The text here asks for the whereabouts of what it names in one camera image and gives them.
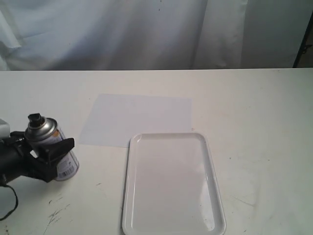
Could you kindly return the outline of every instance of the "can label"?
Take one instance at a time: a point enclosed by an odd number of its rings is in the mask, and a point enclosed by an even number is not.
[[[55,132],[47,139],[42,141],[32,142],[32,146],[36,149],[36,146],[53,144],[66,139],[61,128],[58,126]],[[57,181],[67,180],[74,176],[79,168],[79,162],[73,151],[67,153],[57,165],[58,176],[55,178]]]

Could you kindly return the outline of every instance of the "silver can top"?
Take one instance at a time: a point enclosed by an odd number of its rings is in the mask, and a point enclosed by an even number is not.
[[[57,128],[57,121],[43,117],[38,114],[28,116],[29,123],[25,130],[25,137],[28,141],[41,141],[51,136]]]

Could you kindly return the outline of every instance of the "barcode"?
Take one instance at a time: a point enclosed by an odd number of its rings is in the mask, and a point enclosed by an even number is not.
[[[65,177],[65,176],[67,176],[67,175],[70,175],[71,173],[74,172],[74,170],[75,170],[75,168],[74,168],[74,166],[72,165],[68,170],[66,170],[66,171],[64,171],[64,172],[62,172],[62,173],[59,173],[59,174],[58,174],[58,177],[59,177],[59,178],[62,178],[62,177]]]

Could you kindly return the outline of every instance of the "black cable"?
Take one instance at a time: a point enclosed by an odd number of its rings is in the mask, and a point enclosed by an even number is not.
[[[16,210],[16,208],[17,208],[18,205],[19,205],[19,199],[18,199],[18,196],[16,195],[15,190],[14,190],[11,186],[9,186],[9,185],[4,185],[4,184],[0,184],[0,187],[12,189],[12,191],[14,192],[14,195],[15,195],[15,206],[14,206],[14,208],[13,208],[12,210],[10,210],[10,211],[7,213],[4,217],[0,218],[0,221],[3,221],[3,220],[5,220],[7,217],[9,217],[9,216]]]

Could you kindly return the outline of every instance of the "tray rim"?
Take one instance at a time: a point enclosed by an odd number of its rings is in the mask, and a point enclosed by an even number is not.
[[[124,188],[124,200],[123,200],[123,213],[122,213],[122,229],[125,235],[137,235],[137,233],[134,232],[134,230],[130,227],[128,227],[126,225],[126,210],[125,210],[125,206],[126,206],[126,201],[127,201],[127,193],[128,193],[128,189],[130,186],[130,182],[129,182],[129,156],[132,154],[132,146],[134,145],[134,142],[136,141],[136,139],[138,138],[138,136],[141,135],[176,135],[176,134],[181,134],[181,135],[187,135],[187,134],[196,134],[199,135],[201,138],[204,139],[205,141],[205,146],[206,146],[206,150],[208,153],[208,157],[209,157],[209,162],[211,165],[211,170],[212,170],[212,175],[213,175],[213,179],[214,179],[214,187],[216,190],[216,194],[217,194],[217,199],[218,199],[218,204],[219,204],[219,210],[221,212],[221,216],[222,216],[222,230],[218,235],[224,235],[226,232],[226,218],[225,218],[225,213],[224,213],[224,208],[223,208],[223,204],[222,204],[222,198],[221,198],[221,194],[220,194],[220,189],[219,189],[219,185],[217,182],[217,177],[216,177],[216,173],[215,173],[215,168],[214,168],[214,163],[213,163],[213,159],[212,159],[212,154],[210,151],[210,146],[209,146],[209,142],[206,138],[206,136],[199,132],[199,131],[191,131],[191,132],[165,132],[165,133],[140,133],[140,134],[136,134],[134,135],[131,140],[130,140],[130,144],[129,144],[129,152],[127,155],[127,167],[126,167],[126,173],[125,173],[125,188]]]

